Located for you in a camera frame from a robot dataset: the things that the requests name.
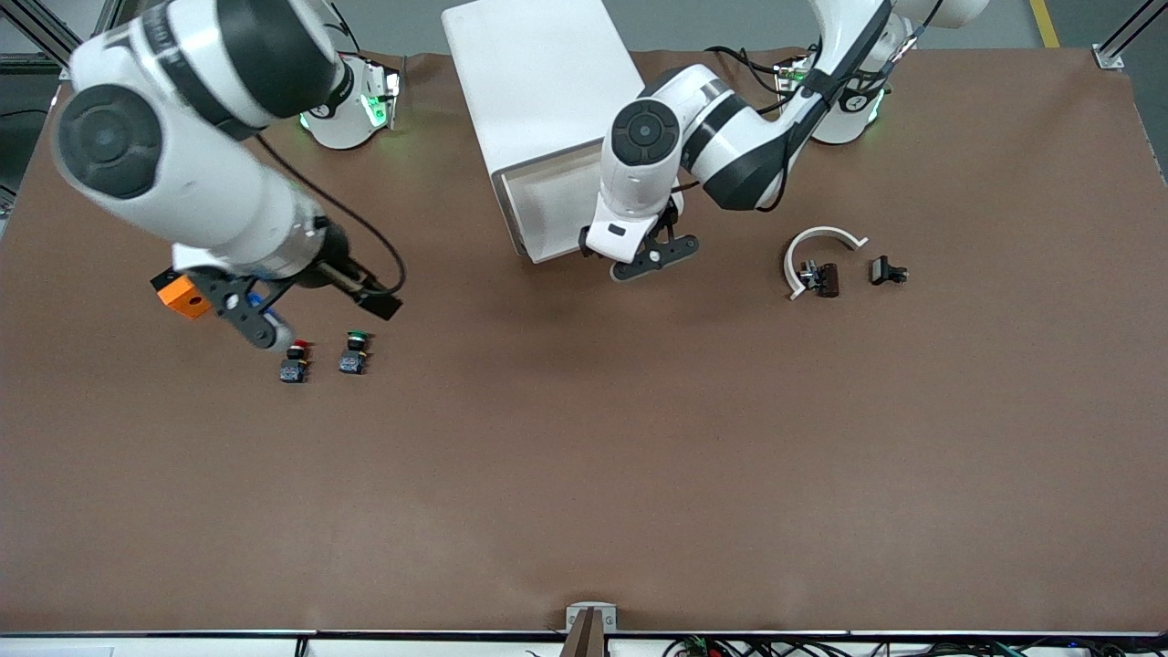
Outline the grey metal bracket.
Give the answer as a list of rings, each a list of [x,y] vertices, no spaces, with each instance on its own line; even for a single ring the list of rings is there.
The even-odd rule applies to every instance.
[[[576,620],[589,616],[591,625],[600,628],[602,632],[618,630],[618,608],[604,601],[580,601],[566,606],[566,632],[571,632]]]

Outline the cream cabinet drawer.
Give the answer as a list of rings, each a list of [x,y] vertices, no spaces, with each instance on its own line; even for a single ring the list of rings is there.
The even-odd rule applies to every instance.
[[[491,174],[513,245],[534,265],[579,251],[600,194],[600,147],[593,139]]]

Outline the orange box with hole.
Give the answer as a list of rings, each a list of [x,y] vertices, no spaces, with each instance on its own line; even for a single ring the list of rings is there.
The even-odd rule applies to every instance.
[[[176,274],[171,267],[151,279],[151,288],[165,307],[188,319],[196,319],[210,310],[210,303],[185,274]]]

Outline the white drawer cabinet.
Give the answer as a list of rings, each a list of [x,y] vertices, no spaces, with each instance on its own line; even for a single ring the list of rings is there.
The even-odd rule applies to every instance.
[[[472,0],[442,25],[489,179],[602,141],[645,88],[602,0]]]

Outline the aluminium frame profile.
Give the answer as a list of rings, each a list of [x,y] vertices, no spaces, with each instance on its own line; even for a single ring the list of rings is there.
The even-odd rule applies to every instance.
[[[1164,12],[1168,12],[1168,0],[1143,0],[1104,42],[1092,44],[1098,67],[1101,70],[1122,69],[1122,51],[1150,28],[1157,18],[1163,16]]]
[[[58,72],[74,50],[121,25],[139,0],[0,0],[0,72]]]

